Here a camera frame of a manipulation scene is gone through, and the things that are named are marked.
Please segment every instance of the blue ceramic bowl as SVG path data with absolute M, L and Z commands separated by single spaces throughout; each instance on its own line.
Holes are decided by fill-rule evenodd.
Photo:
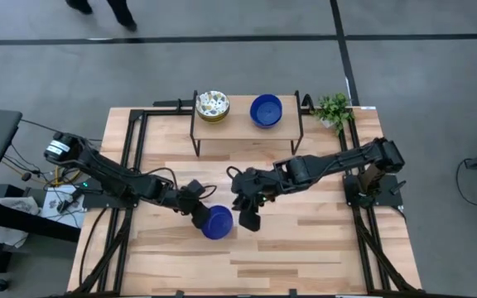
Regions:
M 209 211 L 210 218 L 202 227 L 202 233 L 212 240 L 224 238 L 233 227 L 231 211 L 222 205 L 215 205 L 209 208 Z
M 249 116 L 260 128 L 273 127 L 281 120 L 281 100 L 272 94 L 261 95 L 253 101 Z

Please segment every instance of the person's legs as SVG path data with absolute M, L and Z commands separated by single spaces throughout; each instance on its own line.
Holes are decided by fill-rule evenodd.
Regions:
M 79 12 L 82 12 L 83 14 L 91 14 L 93 13 L 93 10 L 91 9 L 91 6 L 88 3 L 88 0 L 65 0 L 67 5 L 69 5 L 71 8 L 78 10 Z
M 137 30 L 137 24 L 132 18 L 132 13 L 128 10 L 126 0 L 108 0 L 108 4 L 119 24 L 125 26 L 129 31 Z

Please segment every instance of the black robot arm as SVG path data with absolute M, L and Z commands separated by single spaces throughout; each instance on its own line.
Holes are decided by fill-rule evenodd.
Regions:
M 267 201 L 274 201 L 279 195 L 308 190 L 322 177 L 360 166 L 369 168 L 358 175 L 359 192 L 362 196 L 373 197 L 378 191 L 378 181 L 386 173 L 396 173 L 404 166 L 395 143 L 385 138 L 352 150 L 327 156 L 296 156 L 273 163 L 273 170 L 263 171 L 248 168 L 241 172 L 228 168 L 232 178 L 231 191 L 237 195 L 234 209 L 241 211 L 239 223 L 252 231 L 260 229 L 258 207 Z M 230 169 L 237 171 L 235 176 Z
M 140 199 L 181 212 L 192 214 L 192 222 L 201 228 L 209 218 L 209 210 L 200 202 L 205 188 L 197 180 L 177 189 L 175 182 L 151 173 L 139 174 L 120 166 L 93 149 L 86 139 L 57 132 L 44 151 L 45 158 L 64 168 L 76 168 L 97 180 L 106 194 L 137 203 Z

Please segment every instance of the potted plant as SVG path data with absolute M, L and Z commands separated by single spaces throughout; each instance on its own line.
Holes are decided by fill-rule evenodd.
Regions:
M 335 127 L 337 136 L 344 128 L 344 121 L 353 119 L 353 114 L 345 107 L 347 98 L 344 94 L 326 95 L 320 98 L 320 108 L 313 113 L 325 127 Z

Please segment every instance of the white cloth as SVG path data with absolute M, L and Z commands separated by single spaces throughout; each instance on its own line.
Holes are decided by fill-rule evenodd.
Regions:
M 18 211 L 37 215 L 40 213 L 38 204 L 32 197 L 26 198 L 0 198 L 0 204 Z M 0 227 L 0 244 L 4 243 L 19 248 L 27 239 L 27 232 L 14 228 Z

